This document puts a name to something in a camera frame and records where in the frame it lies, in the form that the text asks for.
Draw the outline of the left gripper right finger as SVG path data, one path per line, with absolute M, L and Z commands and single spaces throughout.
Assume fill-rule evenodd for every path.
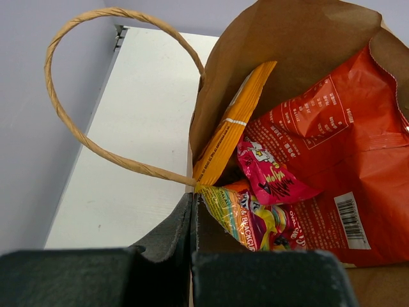
M 195 195 L 191 215 L 194 306 L 358 306 L 346 271 L 326 251 L 252 252 Z

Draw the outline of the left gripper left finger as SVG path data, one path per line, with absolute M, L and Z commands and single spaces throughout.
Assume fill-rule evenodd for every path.
M 1 256 L 1 306 L 188 306 L 192 201 L 129 247 Z

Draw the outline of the colourful fruit candy packet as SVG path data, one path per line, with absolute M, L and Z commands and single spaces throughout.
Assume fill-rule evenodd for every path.
M 225 231 L 251 251 L 306 248 L 293 206 L 260 204 L 244 179 L 224 187 L 198 184 L 195 193 Z

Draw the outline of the small pink candy packet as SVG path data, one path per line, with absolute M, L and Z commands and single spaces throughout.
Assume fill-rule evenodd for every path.
M 242 136 L 236 146 L 237 159 L 251 189 L 262 205 L 293 204 L 321 193 L 289 172 L 285 164 L 259 143 Z

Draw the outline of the orange Kettle chips bag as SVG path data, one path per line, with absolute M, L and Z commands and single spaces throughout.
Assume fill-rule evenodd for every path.
M 243 81 L 193 169 L 196 182 L 213 185 L 227 166 L 277 62 L 256 67 Z

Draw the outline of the cassava chips bag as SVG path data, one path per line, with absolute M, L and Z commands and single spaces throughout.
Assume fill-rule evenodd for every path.
M 319 190 L 294 206 L 309 249 L 357 267 L 408 260 L 408 121 L 369 47 L 245 135 Z

